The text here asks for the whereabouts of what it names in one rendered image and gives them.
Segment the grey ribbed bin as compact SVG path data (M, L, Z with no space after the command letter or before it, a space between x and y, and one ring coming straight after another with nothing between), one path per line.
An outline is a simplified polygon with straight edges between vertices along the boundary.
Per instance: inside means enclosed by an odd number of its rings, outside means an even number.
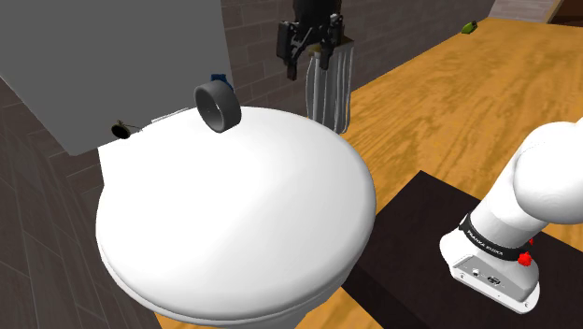
M337 134L344 134L350 123L350 94L354 41L343 36L330 58L327 70L320 68L320 46L309 49L306 72L306 113Z

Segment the small black round object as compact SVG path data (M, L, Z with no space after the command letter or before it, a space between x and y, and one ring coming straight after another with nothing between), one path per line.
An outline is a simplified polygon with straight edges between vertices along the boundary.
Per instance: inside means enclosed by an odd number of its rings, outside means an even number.
M127 124L120 120L117 120L116 123L111 126L111 133L119 139L128 139L132 133L141 132L142 130L142 127Z

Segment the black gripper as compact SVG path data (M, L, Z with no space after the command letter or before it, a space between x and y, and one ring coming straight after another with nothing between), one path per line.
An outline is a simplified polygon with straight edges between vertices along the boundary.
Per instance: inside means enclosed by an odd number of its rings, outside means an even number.
M287 78L297 79L297 62L308 45L315 42L320 27L320 69L329 68L334 49L344 36L340 15L342 0L292 0L295 22L281 21L277 28L276 55L287 67Z

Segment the small blue object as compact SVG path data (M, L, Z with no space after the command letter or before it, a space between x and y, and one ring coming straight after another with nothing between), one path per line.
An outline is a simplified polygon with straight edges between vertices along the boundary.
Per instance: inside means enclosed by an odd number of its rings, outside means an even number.
M220 81L224 82L231 90L234 89L234 87L232 86L232 84L226 78L226 75L225 74L212 74L210 76L210 80L211 81L220 80Z

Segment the dark robot stand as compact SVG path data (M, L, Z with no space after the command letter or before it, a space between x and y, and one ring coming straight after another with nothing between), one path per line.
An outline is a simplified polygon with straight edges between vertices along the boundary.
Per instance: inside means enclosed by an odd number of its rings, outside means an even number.
M541 293L519 315L455 280L439 250L478 199L420 171L377 214L344 290L383 329L583 329L583 252L533 240Z

